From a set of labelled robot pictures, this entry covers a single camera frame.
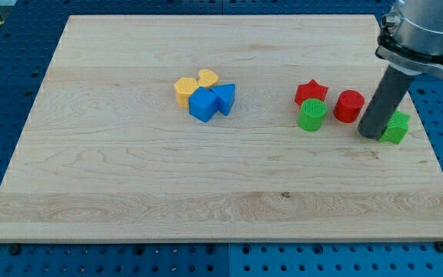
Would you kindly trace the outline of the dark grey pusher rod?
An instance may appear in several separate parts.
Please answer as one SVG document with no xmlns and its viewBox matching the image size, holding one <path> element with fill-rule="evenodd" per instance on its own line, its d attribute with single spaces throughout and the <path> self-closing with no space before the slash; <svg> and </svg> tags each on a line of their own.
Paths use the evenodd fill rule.
<svg viewBox="0 0 443 277">
<path fill-rule="evenodd" d="M 359 134 L 368 139 L 379 139 L 414 80 L 414 75 L 407 75 L 389 65 L 358 124 Z"/>
</svg>

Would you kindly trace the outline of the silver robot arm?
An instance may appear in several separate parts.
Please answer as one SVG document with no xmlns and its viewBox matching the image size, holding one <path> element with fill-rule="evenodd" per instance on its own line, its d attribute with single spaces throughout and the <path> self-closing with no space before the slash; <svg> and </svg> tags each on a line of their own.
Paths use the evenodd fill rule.
<svg viewBox="0 0 443 277">
<path fill-rule="evenodd" d="M 375 54 L 388 67 L 358 132 L 379 139 L 417 75 L 443 78 L 443 0 L 397 0 L 381 18 Z"/>
</svg>

